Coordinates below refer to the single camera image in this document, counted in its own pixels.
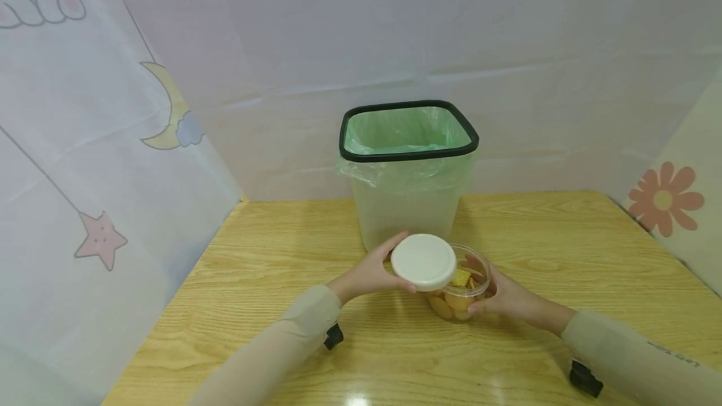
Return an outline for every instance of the plastic jar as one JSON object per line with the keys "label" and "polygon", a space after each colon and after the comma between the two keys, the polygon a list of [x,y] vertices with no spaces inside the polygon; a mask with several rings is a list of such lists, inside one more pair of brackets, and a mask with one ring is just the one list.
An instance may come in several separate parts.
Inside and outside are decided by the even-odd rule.
{"label": "plastic jar", "polygon": [[[467,308],[483,299],[489,288],[489,262],[482,255],[431,234],[405,238],[392,251],[391,266],[399,277],[413,283],[445,320],[469,320]],[[473,286],[452,284],[457,269],[471,273]]]}

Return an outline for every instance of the crescent moon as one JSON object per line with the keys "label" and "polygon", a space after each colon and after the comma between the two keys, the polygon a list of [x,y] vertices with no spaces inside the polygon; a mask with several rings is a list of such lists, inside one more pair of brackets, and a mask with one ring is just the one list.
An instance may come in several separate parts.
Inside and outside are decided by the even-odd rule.
{"label": "crescent moon", "polygon": [[165,66],[151,63],[151,61],[146,61],[145,63],[141,63],[141,65],[149,70],[151,74],[155,75],[155,78],[158,79],[158,82],[160,82],[166,94],[168,94],[168,101],[170,101],[168,125],[158,134],[143,138],[141,141],[154,149],[167,150],[177,148],[181,145],[181,142],[175,133],[179,129],[179,121],[182,120],[182,117],[189,111],[188,104],[186,104],[185,99],[182,98],[179,87],[177,87],[173,79],[170,78]]}

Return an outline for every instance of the wall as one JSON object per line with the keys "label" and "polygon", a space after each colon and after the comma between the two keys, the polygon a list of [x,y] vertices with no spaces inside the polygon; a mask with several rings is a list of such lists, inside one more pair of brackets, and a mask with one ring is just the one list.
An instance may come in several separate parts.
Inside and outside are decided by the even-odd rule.
{"label": "wall", "polygon": [[722,70],[623,202],[640,224],[722,295]]}

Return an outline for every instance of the hand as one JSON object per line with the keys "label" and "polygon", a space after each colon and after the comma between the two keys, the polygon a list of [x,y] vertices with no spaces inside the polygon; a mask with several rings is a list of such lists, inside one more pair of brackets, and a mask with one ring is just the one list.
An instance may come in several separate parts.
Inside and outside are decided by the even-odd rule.
{"label": "hand", "polygon": [[355,267],[343,273],[327,284],[332,292],[336,293],[341,304],[353,300],[357,296],[373,293],[380,290],[399,289],[415,292],[414,285],[404,279],[390,274],[384,268],[384,260],[389,257],[391,249],[409,235],[404,231],[384,241],[379,247],[371,251]]}
{"label": "hand", "polygon": [[[466,256],[465,262],[461,264],[480,273],[484,272],[479,259],[471,256]],[[501,314],[560,336],[576,314],[576,311],[569,307],[528,291],[520,283],[500,272],[493,263],[489,263],[488,274],[489,289],[486,291],[486,298],[469,306],[472,315]]]}

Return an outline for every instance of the black wrist strap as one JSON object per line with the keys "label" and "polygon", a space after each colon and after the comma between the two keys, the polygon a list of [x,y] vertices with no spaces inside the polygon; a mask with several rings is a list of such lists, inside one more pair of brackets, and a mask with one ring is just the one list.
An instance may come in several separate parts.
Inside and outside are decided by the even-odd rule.
{"label": "black wrist strap", "polygon": [[594,398],[598,398],[604,388],[604,383],[595,378],[586,365],[576,362],[576,360],[572,360],[572,371],[569,372],[569,380],[574,387],[589,393]]}
{"label": "black wrist strap", "polygon": [[343,332],[341,331],[341,326],[339,326],[337,323],[336,325],[331,326],[328,331],[326,331],[326,341],[324,341],[323,344],[326,345],[326,348],[332,350],[342,341]]}

